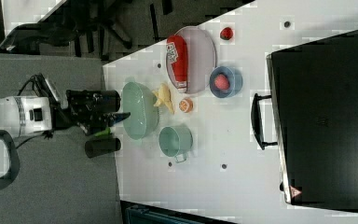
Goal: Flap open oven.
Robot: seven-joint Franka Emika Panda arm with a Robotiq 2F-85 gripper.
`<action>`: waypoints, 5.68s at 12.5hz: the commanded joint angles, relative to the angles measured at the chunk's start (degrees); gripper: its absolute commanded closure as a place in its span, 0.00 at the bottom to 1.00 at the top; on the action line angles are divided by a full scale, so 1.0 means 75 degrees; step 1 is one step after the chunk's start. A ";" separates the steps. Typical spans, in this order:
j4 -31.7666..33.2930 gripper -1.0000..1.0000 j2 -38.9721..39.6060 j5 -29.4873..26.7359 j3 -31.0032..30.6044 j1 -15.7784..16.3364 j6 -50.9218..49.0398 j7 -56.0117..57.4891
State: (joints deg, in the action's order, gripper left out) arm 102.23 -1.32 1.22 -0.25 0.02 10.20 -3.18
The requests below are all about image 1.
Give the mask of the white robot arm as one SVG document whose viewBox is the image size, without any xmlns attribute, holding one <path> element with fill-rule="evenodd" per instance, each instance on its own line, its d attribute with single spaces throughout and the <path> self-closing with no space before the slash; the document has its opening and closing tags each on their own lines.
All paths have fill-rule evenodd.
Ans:
<svg viewBox="0 0 358 224">
<path fill-rule="evenodd" d="M 128 119 L 120 112 L 117 91 L 66 92 L 67 107 L 54 95 L 8 96 L 0 99 L 0 130 L 13 138 L 51 134 L 77 126 L 86 135 L 104 131 Z"/>
</svg>

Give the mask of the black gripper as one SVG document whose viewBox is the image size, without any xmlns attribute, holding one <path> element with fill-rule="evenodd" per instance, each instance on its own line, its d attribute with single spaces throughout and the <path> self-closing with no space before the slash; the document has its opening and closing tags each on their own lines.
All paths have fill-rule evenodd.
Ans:
<svg viewBox="0 0 358 224">
<path fill-rule="evenodd" d="M 117 113 L 121 101 L 117 91 L 68 90 L 66 100 L 66 108 L 55 108 L 52 112 L 52 127 L 55 131 L 78 126 L 85 135 L 92 135 L 131 116 L 130 112 Z"/>
</svg>

